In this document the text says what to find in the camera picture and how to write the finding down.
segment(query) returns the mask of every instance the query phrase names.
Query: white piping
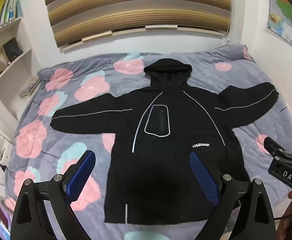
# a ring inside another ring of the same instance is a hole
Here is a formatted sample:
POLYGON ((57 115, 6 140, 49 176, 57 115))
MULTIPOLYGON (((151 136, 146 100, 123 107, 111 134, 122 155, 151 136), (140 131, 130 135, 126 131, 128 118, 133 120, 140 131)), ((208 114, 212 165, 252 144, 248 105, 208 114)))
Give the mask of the white piping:
MULTIPOLYGON (((184 92, 187 96, 189 96, 191 99, 193 99, 197 104, 199 104, 199 105, 201 106, 201 108, 203 108, 203 106, 202 106, 200 103, 198 103, 194 98, 192 98, 192 97, 191 97, 189 94, 187 94, 185 91, 183 91, 183 92, 184 92)), ((223 142, 224 146, 226 146, 226 145, 225 145, 225 142, 224 142, 224 139, 223 139, 221 133, 219 132, 219 130, 218 130, 218 128, 217 128, 217 126, 216 126, 214 120, 211 118, 211 116, 210 116, 209 113, 206 111, 206 109, 205 109, 205 108, 203 108, 203 109, 204 109, 204 111, 206 112, 206 114, 209 116, 209 118, 212 120, 213 124, 215 125, 215 128, 216 128, 217 132, 219 133, 219 136, 220 136, 221 139, 222 139, 222 142, 223 142)))
POLYGON ((157 137, 167 137, 168 135, 170 135, 169 113, 168 113, 168 107, 166 105, 153 105, 151 107, 150 112, 149 112, 149 115, 148 115, 148 119, 147 119, 147 122, 146 122, 146 125, 145 125, 145 128, 144 128, 144 132, 147 133, 147 134, 155 135, 157 137), (167 108, 168 134, 166 134, 166 135, 157 135, 157 134, 154 134, 154 133, 146 132, 146 128, 147 128, 147 125, 148 125, 148 122, 149 122, 149 119, 150 119, 150 114, 151 114, 151 111, 153 111, 154 106, 165 106, 167 108))
POLYGON ((146 108, 145 112, 144 112, 143 115, 141 116, 140 121, 139 121, 139 124, 138 124, 138 127, 137 127, 137 130, 136 130, 136 133, 135 133, 134 142, 133 142, 133 144, 132 144, 132 150, 131 150, 132 153, 134 153, 134 150, 135 150, 135 143, 136 143, 137 133, 138 133, 138 130, 139 130, 139 127, 140 127, 141 121, 143 120, 145 113, 148 111, 148 109, 151 107, 151 105, 156 101, 156 99, 157 99, 162 93, 163 93, 163 92, 161 92, 158 96, 155 97, 155 99, 150 103, 150 105, 146 108))
POLYGON ((272 90, 272 91, 271 91, 266 97, 262 98, 261 100, 255 102, 255 103, 252 103, 252 104, 250 104, 250 105, 248 105, 248 106, 233 106, 233 107, 230 107, 230 108, 227 108, 227 109, 220 109, 220 108, 218 108, 218 107, 215 107, 215 109, 222 110, 222 111, 227 111, 227 110, 229 110, 229 109, 233 109, 233 108, 246 108, 246 107, 250 107, 250 106, 253 106, 253 105, 255 105, 255 104, 257 104, 257 103, 263 101, 264 99, 266 99, 268 96, 271 95, 271 93, 273 93, 273 91, 276 91, 276 89, 273 89, 273 90, 272 90))
POLYGON ((125 207, 125 224, 128 223, 128 205, 126 204, 126 207, 125 207))
POLYGON ((106 110, 106 111, 101 111, 101 112, 96 112, 96 113, 90 113, 90 114, 61 115, 61 116, 53 117, 51 120, 57 119, 59 117, 76 117, 76 116, 85 116, 85 115, 91 115, 91 114, 100 114, 100 113, 105 113, 105 112, 123 112, 123 111, 130 111, 130 110, 132 110, 132 109, 106 110))

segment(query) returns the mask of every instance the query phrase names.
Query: jacket chest pocket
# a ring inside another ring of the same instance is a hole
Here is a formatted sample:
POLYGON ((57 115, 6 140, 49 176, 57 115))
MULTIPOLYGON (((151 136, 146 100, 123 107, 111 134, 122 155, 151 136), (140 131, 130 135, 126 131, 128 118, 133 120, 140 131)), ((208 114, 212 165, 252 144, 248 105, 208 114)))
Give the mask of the jacket chest pocket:
POLYGON ((150 109, 144 132, 158 137, 170 134, 168 107, 153 105, 150 109))

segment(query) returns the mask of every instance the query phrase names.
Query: bookshelf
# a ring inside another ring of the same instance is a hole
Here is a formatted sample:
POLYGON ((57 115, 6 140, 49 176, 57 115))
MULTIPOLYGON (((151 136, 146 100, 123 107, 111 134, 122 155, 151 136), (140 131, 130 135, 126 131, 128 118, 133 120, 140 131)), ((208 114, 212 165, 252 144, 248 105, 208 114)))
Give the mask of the bookshelf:
POLYGON ((19 94, 30 85, 41 68, 28 37, 23 18, 16 18, 1 26, 0 72, 2 72, 0 74, 0 118, 4 119, 5 123, 12 130, 16 129, 18 120, 31 100, 31 97, 21 99, 19 94), (13 37, 16 37, 23 53, 8 65, 2 46, 13 37))

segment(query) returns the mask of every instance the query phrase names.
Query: floral blanket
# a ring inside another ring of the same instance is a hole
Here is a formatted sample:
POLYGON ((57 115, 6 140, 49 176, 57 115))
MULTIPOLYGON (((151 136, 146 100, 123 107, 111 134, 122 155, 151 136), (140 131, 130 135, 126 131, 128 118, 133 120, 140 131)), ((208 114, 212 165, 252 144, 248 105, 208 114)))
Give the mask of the floral blanket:
MULTIPOLYGON (((78 135, 55 131, 50 127, 57 109, 111 93, 115 97, 149 86, 145 66, 161 58, 174 58, 193 67, 190 86, 219 93, 233 85, 248 88, 270 79, 250 57, 246 47, 227 45, 210 52, 191 54, 155 53, 108 54, 46 68, 38 73, 41 87, 23 113, 5 173, 6 205, 14 209, 15 200, 25 179, 35 182, 63 174, 85 150, 93 150, 97 163, 79 199, 71 204, 78 220, 94 240, 193 240, 204 221, 169 226, 143 226, 104 223, 104 199, 110 152, 115 134, 78 135)), ((274 206, 287 195, 289 188, 267 172, 272 157, 263 147, 271 136, 292 153, 292 120, 280 96, 274 107, 259 120, 234 129, 243 149, 245 168, 251 179, 259 177, 274 206)), ((52 209, 48 215, 58 239, 64 239, 52 209)))

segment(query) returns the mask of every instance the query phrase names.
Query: jacket hood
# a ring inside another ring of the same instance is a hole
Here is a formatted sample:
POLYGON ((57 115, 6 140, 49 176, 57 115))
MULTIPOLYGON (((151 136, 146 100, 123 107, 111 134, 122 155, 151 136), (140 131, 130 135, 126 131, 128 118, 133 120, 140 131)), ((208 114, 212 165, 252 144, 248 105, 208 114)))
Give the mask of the jacket hood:
POLYGON ((150 86, 180 86, 186 83, 192 71, 191 65, 163 58, 144 68, 144 72, 151 76, 150 86))

